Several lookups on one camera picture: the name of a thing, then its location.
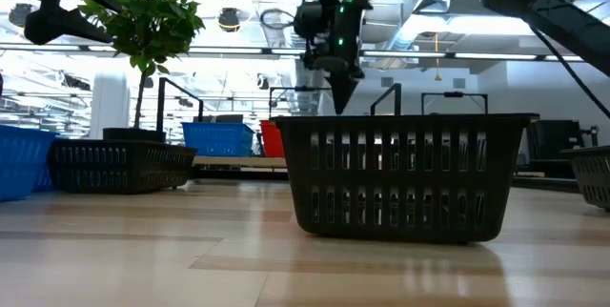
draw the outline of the plant stem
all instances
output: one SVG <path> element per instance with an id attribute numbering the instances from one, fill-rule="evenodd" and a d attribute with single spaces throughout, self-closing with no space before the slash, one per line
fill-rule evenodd
<path id="1" fill-rule="evenodd" d="M 140 75 L 140 86 L 137 90 L 137 102 L 135 103 L 135 122 L 133 122 L 133 127 L 136 129 L 140 128 L 140 117 L 142 110 L 142 95 L 144 94 L 144 82 L 146 81 L 146 75 L 142 72 Z"/>

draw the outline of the blue plastic basket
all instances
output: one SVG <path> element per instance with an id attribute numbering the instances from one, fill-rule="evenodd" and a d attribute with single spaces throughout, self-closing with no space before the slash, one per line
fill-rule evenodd
<path id="1" fill-rule="evenodd" d="M 250 156 L 254 131 L 242 123 L 183 122 L 182 129 L 186 146 L 197 155 Z"/>
<path id="2" fill-rule="evenodd" d="M 56 135 L 0 125 L 0 201 L 31 193 Z"/>

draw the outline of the white wall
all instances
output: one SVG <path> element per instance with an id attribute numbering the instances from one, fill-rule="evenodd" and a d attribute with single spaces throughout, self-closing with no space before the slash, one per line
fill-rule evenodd
<path id="1" fill-rule="evenodd" d="M 375 102 L 387 88 L 381 87 L 381 77 L 393 77 L 395 83 L 402 84 L 402 114 L 421 114 L 422 92 L 453 92 L 453 79 L 465 78 L 466 89 L 462 92 L 477 92 L 478 77 L 470 74 L 468 69 L 441 69 L 439 71 L 441 81 L 436 81 L 436 69 L 422 72 L 420 69 L 379 71 L 365 70 L 366 78 L 358 84 L 350 103 L 348 103 L 343 115 L 368 114 L 371 104 Z M 430 102 L 433 96 L 426 97 Z M 477 99 L 482 106 L 482 99 Z M 335 115 L 335 107 L 332 99 L 324 95 L 321 99 L 318 111 L 321 115 Z M 393 113 L 394 95 L 386 97 L 376 107 L 376 113 Z M 481 108 L 470 98 L 443 98 L 437 97 L 426 108 L 426 113 L 482 113 Z"/>
<path id="2" fill-rule="evenodd" d="M 571 67 L 610 108 L 610 79 L 588 64 Z M 478 76 L 478 86 L 490 95 L 491 113 L 539 113 L 543 119 L 578 120 L 582 129 L 599 126 L 600 145 L 610 144 L 610 120 L 559 63 L 500 63 Z M 590 145 L 590 138 L 584 139 Z"/>

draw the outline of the basket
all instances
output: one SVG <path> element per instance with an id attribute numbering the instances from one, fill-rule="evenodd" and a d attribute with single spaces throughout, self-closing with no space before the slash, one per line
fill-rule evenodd
<path id="1" fill-rule="evenodd" d="M 151 141 L 56 140 L 48 162 L 62 191 L 142 194 L 186 184 L 195 151 Z"/>
<path id="2" fill-rule="evenodd" d="M 183 122 L 184 140 L 197 155 L 247 157 L 252 151 L 254 131 L 242 123 Z"/>
<path id="3" fill-rule="evenodd" d="M 498 236 L 536 114 L 278 117 L 296 220 L 313 234 L 465 243 Z M 395 116 L 374 116 L 395 94 Z"/>
<path id="4" fill-rule="evenodd" d="M 0 201 L 31 193 L 56 135 L 0 125 Z"/>
<path id="5" fill-rule="evenodd" d="M 562 153 L 570 158 L 584 200 L 610 212 L 610 146 Z"/>
<path id="6" fill-rule="evenodd" d="M 284 157 L 284 146 L 282 145 L 282 134 L 271 121 L 261 120 L 260 129 L 263 132 L 263 145 L 265 156 L 274 158 Z"/>

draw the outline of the red basket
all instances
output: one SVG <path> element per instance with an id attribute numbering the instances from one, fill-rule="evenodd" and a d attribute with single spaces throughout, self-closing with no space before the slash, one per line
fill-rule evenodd
<path id="1" fill-rule="evenodd" d="M 282 133 L 275 126 L 275 123 L 268 120 L 261 120 L 260 128 L 263 132 L 265 156 L 283 158 L 284 146 L 282 145 Z"/>

